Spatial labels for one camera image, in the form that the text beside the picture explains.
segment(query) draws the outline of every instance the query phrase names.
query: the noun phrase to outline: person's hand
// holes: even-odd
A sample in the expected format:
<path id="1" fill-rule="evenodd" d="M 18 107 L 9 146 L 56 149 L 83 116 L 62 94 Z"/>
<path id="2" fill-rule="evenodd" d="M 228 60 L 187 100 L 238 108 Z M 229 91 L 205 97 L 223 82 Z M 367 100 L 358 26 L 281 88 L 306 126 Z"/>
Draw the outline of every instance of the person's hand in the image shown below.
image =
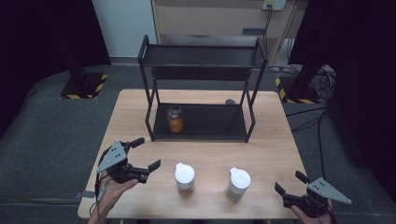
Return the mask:
<path id="1" fill-rule="evenodd" d="M 106 190 L 100 202 L 97 202 L 95 209 L 93 209 L 91 218 L 88 221 L 90 224 L 103 223 L 108 212 L 114 207 L 122 193 L 127 189 L 133 188 L 137 183 L 139 183 L 137 179 L 132 179 L 123 184 L 119 184 L 116 181 L 111 180 L 111 177 L 108 175 L 106 170 L 102 172 L 101 179 L 99 190 L 102 190 L 103 187 L 106 187 Z"/>
<path id="2" fill-rule="evenodd" d="M 329 199 L 329 207 L 332 209 L 332 200 Z M 308 217 L 299 207 L 296 205 L 291 206 L 291 211 L 304 223 L 304 224 L 332 224 L 332 216 L 329 212 L 326 212 L 321 217 Z"/>

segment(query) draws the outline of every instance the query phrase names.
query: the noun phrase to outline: wooden table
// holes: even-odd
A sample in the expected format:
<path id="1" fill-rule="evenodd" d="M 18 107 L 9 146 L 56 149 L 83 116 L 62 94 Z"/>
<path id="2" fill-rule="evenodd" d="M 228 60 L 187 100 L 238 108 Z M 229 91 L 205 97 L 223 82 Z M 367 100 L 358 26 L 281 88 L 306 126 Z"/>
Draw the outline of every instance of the wooden table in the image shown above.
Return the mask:
<path id="1" fill-rule="evenodd" d="M 241 92 L 160 91 L 160 94 L 165 102 L 218 104 L 230 98 L 238 101 Z M 257 123 L 248 143 L 151 142 L 144 122 L 147 108 L 143 90 L 120 92 L 86 190 L 94 191 L 98 160 L 116 139 L 126 142 L 145 137 L 145 144 L 129 151 L 129 163 L 147 168 L 161 159 L 162 165 L 149 176 L 147 184 L 127 190 L 108 217 L 295 218 L 283 207 L 274 184 L 278 182 L 287 193 L 300 196 L 305 193 L 306 185 L 295 178 L 294 173 L 296 170 L 305 173 L 305 169 L 277 93 L 258 92 L 254 104 Z M 175 170 L 179 162 L 189 164 L 195 170 L 195 192 L 190 198 L 183 198 L 177 192 Z M 244 169 L 251 176 L 251 185 L 238 203 L 231 202 L 225 195 L 229 170 L 233 167 Z M 88 218 L 93 203 L 94 199 L 83 198 L 78 215 Z"/>

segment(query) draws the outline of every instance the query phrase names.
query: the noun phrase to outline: yellow black hazard tape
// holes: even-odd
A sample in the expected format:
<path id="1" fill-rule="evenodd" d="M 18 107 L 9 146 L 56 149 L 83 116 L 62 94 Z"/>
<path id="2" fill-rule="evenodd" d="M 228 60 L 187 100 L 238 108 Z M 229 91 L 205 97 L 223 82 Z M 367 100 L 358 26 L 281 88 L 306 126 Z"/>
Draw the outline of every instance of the yellow black hazard tape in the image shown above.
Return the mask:
<path id="1" fill-rule="evenodd" d="M 319 100 L 312 100 L 312 99 L 289 99 L 283 89 L 282 83 L 280 82 L 279 78 L 275 79 L 275 83 L 277 89 L 279 90 L 279 96 L 283 103 L 290 103 L 290 104 L 319 104 Z"/>
<path id="2" fill-rule="evenodd" d="M 60 99 L 72 99 L 72 100 L 79 100 L 79 99 L 95 99 L 99 92 L 102 90 L 103 85 L 107 79 L 107 75 L 103 74 L 100 82 L 97 84 L 96 91 L 94 94 L 61 94 L 59 97 Z"/>

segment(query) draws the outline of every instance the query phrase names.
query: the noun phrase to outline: power outlet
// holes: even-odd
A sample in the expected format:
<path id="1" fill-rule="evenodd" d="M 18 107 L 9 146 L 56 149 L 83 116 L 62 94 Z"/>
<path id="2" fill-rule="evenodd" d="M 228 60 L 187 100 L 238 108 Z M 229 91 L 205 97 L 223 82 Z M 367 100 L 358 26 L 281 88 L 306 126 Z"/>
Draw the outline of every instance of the power outlet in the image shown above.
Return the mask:
<path id="1" fill-rule="evenodd" d="M 270 7 L 273 11 L 281 11 L 286 5 L 287 0 L 264 0 L 262 4 L 263 10 L 269 10 Z"/>

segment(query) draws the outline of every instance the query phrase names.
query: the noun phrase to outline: black metal shelf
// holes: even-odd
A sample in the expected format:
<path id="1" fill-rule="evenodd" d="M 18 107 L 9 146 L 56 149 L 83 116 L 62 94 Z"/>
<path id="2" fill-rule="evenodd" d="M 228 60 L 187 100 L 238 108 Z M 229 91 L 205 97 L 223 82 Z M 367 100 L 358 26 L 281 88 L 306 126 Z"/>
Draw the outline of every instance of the black metal shelf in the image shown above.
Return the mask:
<path id="1" fill-rule="evenodd" d="M 140 71 L 148 98 L 146 124 L 151 141 L 154 140 L 220 140 L 245 141 L 256 123 L 253 103 L 260 87 L 267 64 L 267 56 L 259 39 L 254 46 L 205 46 L 198 45 L 156 45 L 150 44 L 145 36 L 138 55 Z M 149 92 L 146 67 L 150 67 L 153 78 L 152 92 Z M 260 68 L 252 96 L 248 91 L 251 69 Z M 158 80 L 225 80 L 243 81 L 242 96 L 235 105 L 168 104 L 160 100 Z M 149 124 L 151 108 L 157 102 L 153 129 Z M 247 130 L 242 105 L 246 102 L 251 124 Z M 183 111 L 183 131 L 169 130 L 167 108 L 179 105 Z"/>

